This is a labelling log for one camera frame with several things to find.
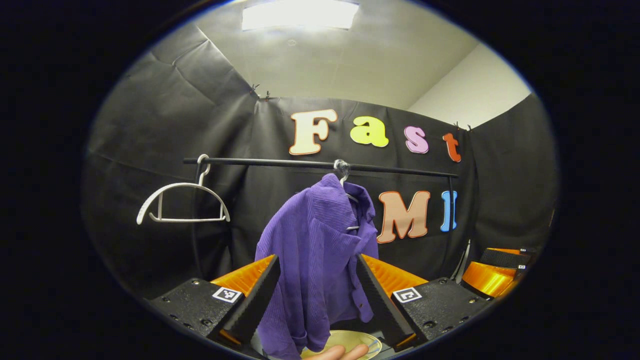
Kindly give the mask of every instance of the ceiling light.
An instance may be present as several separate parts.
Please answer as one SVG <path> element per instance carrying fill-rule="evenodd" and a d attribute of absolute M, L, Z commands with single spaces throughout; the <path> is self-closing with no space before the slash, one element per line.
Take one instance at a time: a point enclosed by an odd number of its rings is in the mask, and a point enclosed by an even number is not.
<path fill-rule="evenodd" d="M 279 0 L 243 10 L 242 30 L 270 26 L 326 26 L 349 29 L 358 4 L 336 0 Z"/>

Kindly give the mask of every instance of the yellow plate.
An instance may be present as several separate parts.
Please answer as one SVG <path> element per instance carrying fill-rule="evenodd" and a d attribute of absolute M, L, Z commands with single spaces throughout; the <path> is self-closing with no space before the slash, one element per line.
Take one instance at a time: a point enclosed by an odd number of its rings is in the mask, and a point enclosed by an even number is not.
<path fill-rule="evenodd" d="M 331 330 L 329 335 L 329 339 L 326 341 L 326 345 L 321 352 L 325 352 L 335 345 L 342 345 L 347 352 L 351 351 L 353 348 L 360 344 L 367 345 L 369 347 L 369 352 L 360 357 L 358 360 L 369 360 L 370 358 L 378 355 L 380 350 L 382 350 L 382 343 L 380 340 L 376 339 L 375 336 L 369 335 L 365 332 L 358 331 L 349 331 L 349 330 Z M 302 350 L 302 354 L 300 357 L 303 359 L 318 355 L 319 352 L 313 352 L 307 348 Z"/>

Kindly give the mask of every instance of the ceiling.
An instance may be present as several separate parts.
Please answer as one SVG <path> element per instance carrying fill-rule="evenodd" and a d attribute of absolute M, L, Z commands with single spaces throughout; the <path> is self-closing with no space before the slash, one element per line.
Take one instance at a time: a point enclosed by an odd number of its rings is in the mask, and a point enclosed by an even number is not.
<path fill-rule="evenodd" d="M 282 27 L 242 31 L 234 1 L 196 20 L 249 84 L 271 97 L 329 97 L 407 110 L 478 40 L 404 0 L 359 0 L 349 30 Z"/>

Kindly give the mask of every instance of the colorful foam letter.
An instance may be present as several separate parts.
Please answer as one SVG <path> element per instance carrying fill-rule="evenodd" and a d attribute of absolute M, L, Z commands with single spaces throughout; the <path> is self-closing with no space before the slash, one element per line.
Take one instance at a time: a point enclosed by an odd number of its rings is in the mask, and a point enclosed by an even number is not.
<path fill-rule="evenodd" d="M 424 139 L 424 131 L 419 127 L 407 126 L 404 129 L 404 135 L 406 136 L 406 146 L 411 152 L 417 152 L 418 154 L 424 154 L 429 151 L 429 144 Z"/>
<path fill-rule="evenodd" d="M 389 139 L 385 136 L 385 124 L 380 119 L 370 116 L 359 116 L 353 119 L 356 125 L 351 129 L 351 138 L 356 143 L 373 144 L 377 147 L 385 147 Z"/>
<path fill-rule="evenodd" d="M 460 160 L 462 160 L 462 157 L 456 151 L 456 146 L 458 146 L 458 141 L 453 138 L 452 133 L 446 134 L 445 136 L 442 137 L 442 139 L 447 142 L 447 150 L 449 151 L 449 157 L 453 161 L 459 163 Z"/>
<path fill-rule="evenodd" d="M 291 119 L 296 122 L 296 136 L 289 148 L 289 154 L 306 155 L 320 151 L 320 145 L 314 141 L 315 135 L 317 134 L 320 140 L 325 140 L 329 135 L 326 120 L 335 122 L 338 120 L 338 114 L 331 109 L 306 111 L 292 114 Z M 320 119 L 317 125 L 314 125 L 315 119 Z"/>
<path fill-rule="evenodd" d="M 456 199 L 458 198 L 458 192 L 453 192 L 453 228 L 456 224 Z M 440 230 L 444 233 L 449 231 L 449 218 L 451 218 L 451 200 L 449 199 L 449 192 L 442 193 L 442 200 L 444 200 L 444 223 L 440 226 Z"/>
<path fill-rule="evenodd" d="M 407 233 L 410 238 L 419 238 L 427 233 L 427 204 L 431 194 L 417 192 L 409 209 L 398 192 L 383 192 L 378 197 L 385 205 L 385 216 L 382 220 L 382 232 L 378 235 L 378 243 L 390 243 L 396 239 L 394 224 L 398 236 L 403 239 Z"/>

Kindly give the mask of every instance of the letter m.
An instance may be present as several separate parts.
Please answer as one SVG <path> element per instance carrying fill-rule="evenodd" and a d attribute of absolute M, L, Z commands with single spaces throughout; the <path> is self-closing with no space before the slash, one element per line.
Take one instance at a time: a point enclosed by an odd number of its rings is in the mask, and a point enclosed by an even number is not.
<path fill-rule="evenodd" d="M 382 232 L 378 236 L 378 243 L 390 243 L 396 239 L 394 226 L 400 239 L 407 234 L 410 238 L 419 238 L 427 233 L 427 204 L 431 194 L 417 192 L 409 209 L 398 192 L 383 192 L 378 197 L 385 205 L 385 216 L 382 220 Z"/>

